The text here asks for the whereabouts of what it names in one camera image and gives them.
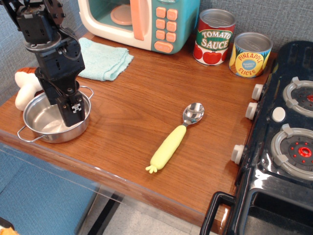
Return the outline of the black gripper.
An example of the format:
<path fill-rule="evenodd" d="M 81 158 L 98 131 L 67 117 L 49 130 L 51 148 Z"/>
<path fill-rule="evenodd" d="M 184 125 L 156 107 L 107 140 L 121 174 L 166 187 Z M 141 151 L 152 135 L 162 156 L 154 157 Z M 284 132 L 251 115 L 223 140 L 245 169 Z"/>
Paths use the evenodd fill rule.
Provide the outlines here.
<path fill-rule="evenodd" d="M 85 104 L 76 81 L 77 75 L 85 68 L 82 55 L 77 52 L 71 52 L 67 56 L 47 52 L 35 56 L 39 64 L 35 75 L 50 104 L 58 105 L 65 126 L 71 127 L 83 121 Z"/>

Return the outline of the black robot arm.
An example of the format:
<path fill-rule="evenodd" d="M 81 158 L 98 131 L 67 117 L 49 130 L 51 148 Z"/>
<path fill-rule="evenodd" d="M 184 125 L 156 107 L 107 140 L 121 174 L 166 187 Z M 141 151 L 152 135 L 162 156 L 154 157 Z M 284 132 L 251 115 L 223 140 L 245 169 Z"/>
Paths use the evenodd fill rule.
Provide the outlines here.
<path fill-rule="evenodd" d="M 25 47 L 35 54 L 39 66 L 35 75 L 51 105 L 57 105 L 67 127 L 85 119 L 84 101 L 79 92 L 78 74 L 85 64 L 75 33 L 62 27 L 66 17 L 57 0 L 2 0 L 25 39 Z"/>

